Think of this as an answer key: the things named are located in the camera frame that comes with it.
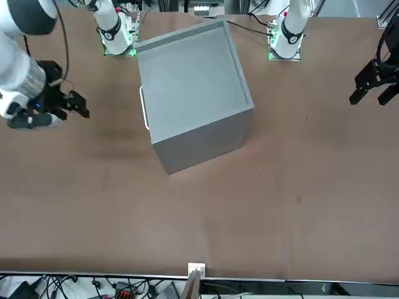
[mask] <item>black cable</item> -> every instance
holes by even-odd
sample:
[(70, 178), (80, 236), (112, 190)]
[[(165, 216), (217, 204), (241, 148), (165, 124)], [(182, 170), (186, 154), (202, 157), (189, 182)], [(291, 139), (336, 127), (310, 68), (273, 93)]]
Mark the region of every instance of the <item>black cable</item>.
[(26, 50), (26, 53), (27, 53), (29, 56), (31, 56), (31, 51), (29, 50), (29, 44), (27, 43), (27, 37), (26, 37), (25, 34), (24, 34), (24, 42), (25, 42), (25, 50)]
[(101, 294), (99, 292), (99, 288), (97, 287), (97, 281), (94, 279), (94, 277), (93, 277), (92, 285), (95, 287), (95, 291), (97, 292), (97, 295), (99, 296), (99, 299), (101, 299), (102, 296), (101, 296)]
[(261, 3), (259, 3), (252, 11), (250, 11), (248, 14), (252, 14), (256, 9), (260, 8), (262, 6), (262, 4), (264, 4), (265, 2), (268, 2), (270, 0), (263, 0)]
[(68, 0), (68, 2), (70, 3), (70, 5), (72, 5), (72, 6), (77, 8), (77, 5), (75, 3), (73, 3), (71, 0)]
[(164, 282), (164, 280), (163, 279), (161, 279), (159, 282), (157, 282), (156, 284), (154, 284), (154, 286), (153, 287), (157, 287), (161, 282)]
[(127, 278), (127, 283), (129, 284), (129, 289), (130, 289), (130, 299), (133, 299), (133, 291), (132, 291), (132, 285), (130, 284), (130, 278)]
[(52, 277), (52, 281), (55, 283), (56, 287), (54, 288), (55, 291), (55, 297), (57, 295), (58, 290), (61, 291), (62, 296), (64, 296), (64, 299), (68, 299), (68, 296), (65, 294), (64, 289), (62, 288), (62, 284), (65, 282), (65, 280), (63, 282), (61, 282), (62, 277), (59, 277), (57, 280), (54, 280), (54, 277)]
[(261, 20), (259, 20), (258, 17), (255, 16), (253, 13), (249, 13), (248, 15), (251, 16), (251, 17), (254, 17), (255, 20), (256, 20), (258, 23), (260, 23), (260, 25), (263, 25), (263, 26), (266, 26), (266, 27), (269, 25), (268, 23), (263, 23), (263, 22), (262, 22)]
[(213, 287), (225, 288), (225, 289), (228, 289), (228, 290), (233, 291), (234, 293), (239, 294), (239, 292), (238, 292), (237, 290), (235, 290), (235, 289), (233, 289), (233, 288), (231, 288), (231, 287), (228, 287), (227, 285), (219, 285), (219, 284), (217, 284), (217, 283), (211, 283), (211, 282), (203, 282), (203, 284), (204, 284), (204, 285), (211, 285), (211, 286), (213, 286)]
[(116, 283), (111, 283), (110, 280), (105, 277), (105, 279), (108, 281), (108, 283), (111, 285), (112, 288), (117, 288), (117, 284)]
[(54, 282), (52, 282), (51, 284), (49, 284), (49, 282), (50, 282), (50, 277), (49, 277), (49, 279), (47, 279), (47, 283), (46, 283), (46, 295), (47, 295), (47, 299), (50, 299), (50, 295), (49, 295), (49, 287), (50, 287), (50, 285), (52, 285)]
[(123, 12), (130, 12), (127, 10), (127, 8), (123, 7), (122, 5), (119, 5), (119, 7), (120, 7), (120, 10)]
[(59, 9), (59, 7), (58, 7), (57, 2), (56, 2), (55, 0), (52, 0), (52, 2), (53, 2), (53, 4), (54, 4), (55, 8), (57, 9), (58, 17), (60, 18), (61, 28), (62, 28), (62, 34), (64, 35), (65, 58), (66, 58), (66, 61), (67, 61), (67, 62), (66, 62), (66, 66), (65, 66), (65, 72), (64, 72), (62, 78), (61, 78), (61, 79), (58, 79), (58, 80), (56, 80), (56, 81), (54, 81), (54, 82), (51, 82), (51, 83), (49, 84), (49, 86), (55, 86), (55, 85), (61, 84), (61, 83), (68, 77), (68, 73), (69, 73), (69, 48), (68, 48), (68, 39), (67, 39), (66, 30), (65, 30), (64, 19), (62, 18), (62, 14), (61, 14), (61, 12), (60, 12), (60, 9)]
[(229, 21), (229, 20), (227, 21), (227, 23), (233, 24), (233, 25), (235, 25), (235, 26), (241, 27), (241, 28), (246, 29), (246, 30), (249, 30), (249, 31), (253, 31), (253, 32), (256, 32), (256, 33), (259, 33), (259, 34), (263, 34), (264, 36), (273, 37), (273, 35), (272, 35), (271, 33), (263, 32), (263, 31), (258, 31), (258, 30), (255, 30), (255, 29), (251, 29), (251, 28), (245, 27), (245, 26), (243, 26), (243, 25), (240, 25), (240, 24), (234, 23), (234, 22), (232, 22), (232, 21)]
[(289, 7), (289, 4), (279, 13), (279, 16), (284, 12), (284, 11), (286, 11), (286, 9)]
[(290, 293), (290, 294), (292, 294), (292, 295), (299, 295), (299, 296), (302, 297), (302, 299), (304, 299), (303, 294), (295, 292), (292, 288), (288, 288), (288, 287), (287, 287), (287, 289), (288, 289), (288, 293)]
[[(71, 275), (68, 275), (68, 276), (62, 278), (62, 280), (60, 280), (60, 283), (64, 283), (66, 280), (70, 279), (71, 277), (72, 277)], [(44, 296), (45, 293), (47, 294), (47, 297), (50, 298), (50, 296), (49, 296), (49, 287), (54, 283), (54, 282), (52, 282), (52, 283), (49, 284), (50, 278), (51, 277), (49, 276), (49, 279), (47, 280), (46, 288), (44, 289), (43, 293), (40, 295), (39, 299), (41, 299)]]

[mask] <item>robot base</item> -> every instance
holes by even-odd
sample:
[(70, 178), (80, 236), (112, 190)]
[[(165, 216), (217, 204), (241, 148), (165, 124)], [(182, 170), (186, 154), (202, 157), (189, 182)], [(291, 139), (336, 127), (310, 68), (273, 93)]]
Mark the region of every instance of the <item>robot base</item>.
[(277, 21), (274, 20), (272, 22), (272, 26), (270, 28), (267, 28), (267, 33), (271, 33), (273, 34), (273, 37), (267, 37), (267, 46), (269, 48), (269, 60), (288, 60), (288, 61), (300, 61), (300, 45), (298, 48), (298, 51), (296, 52), (296, 54), (291, 57), (291, 58), (282, 58), (280, 57), (276, 51), (272, 48), (272, 44), (275, 42), (275, 36), (278, 32), (279, 28), (278, 28), (278, 24)]
[(118, 48), (121, 50), (119, 54), (114, 54), (109, 51), (109, 43), (107, 39), (100, 33), (104, 56), (128, 56), (133, 57), (136, 55), (136, 45), (138, 37), (138, 25), (140, 20), (140, 13), (137, 14), (137, 19), (132, 20), (130, 16), (126, 16), (124, 13), (119, 13), (122, 21), (121, 30), (115, 35), (115, 40), (118, 40)]

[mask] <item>metal bracket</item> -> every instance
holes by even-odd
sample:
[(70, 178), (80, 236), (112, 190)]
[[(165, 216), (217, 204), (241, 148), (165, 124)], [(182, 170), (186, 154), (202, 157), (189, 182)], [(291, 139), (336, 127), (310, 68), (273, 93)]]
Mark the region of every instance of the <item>metal bracket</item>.
[(399, 8), (399, 0), (392, 0), (384, 8), (379, 16), (377, 16), (377, 24), (379, 29), (384, 29), (388, 25), (389, 21), (392, 19), (394, 14)]
[(201, 274), (201, 279), (205, 279), (205, 264), (204, 263), (188, 263), (188, 275), (192, 271), (198, 270)]
[(200, 280), (204, 278), (204, 263), (188, 263), (188, 279), (180, 299), (198, 299), (200, 295)]

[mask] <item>open box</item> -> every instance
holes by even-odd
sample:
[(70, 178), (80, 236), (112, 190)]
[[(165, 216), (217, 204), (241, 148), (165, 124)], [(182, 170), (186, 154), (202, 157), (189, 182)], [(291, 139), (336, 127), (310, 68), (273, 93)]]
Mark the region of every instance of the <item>open box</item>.
[(240, 147), (254, 104), (226, 21), (137, 47), (151, 143), (168, 174)]

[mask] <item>metal handle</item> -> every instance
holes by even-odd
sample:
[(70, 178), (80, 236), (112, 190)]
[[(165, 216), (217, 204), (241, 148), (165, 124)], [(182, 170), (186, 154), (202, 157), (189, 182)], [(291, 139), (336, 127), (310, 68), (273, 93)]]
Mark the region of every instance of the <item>metal handle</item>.
[(143, 118), (144, 118), (144, 125), (147, 128), (148, 131), (150, 131), (150, 127), (148, 126), (148, 120), (147, 120), (147, 113), (145, 111), (144, 107), (144, 98), (143, 98), (143, 85), (140, 86), (140, 100), (142, 101), (142, 109), (143, 109)]

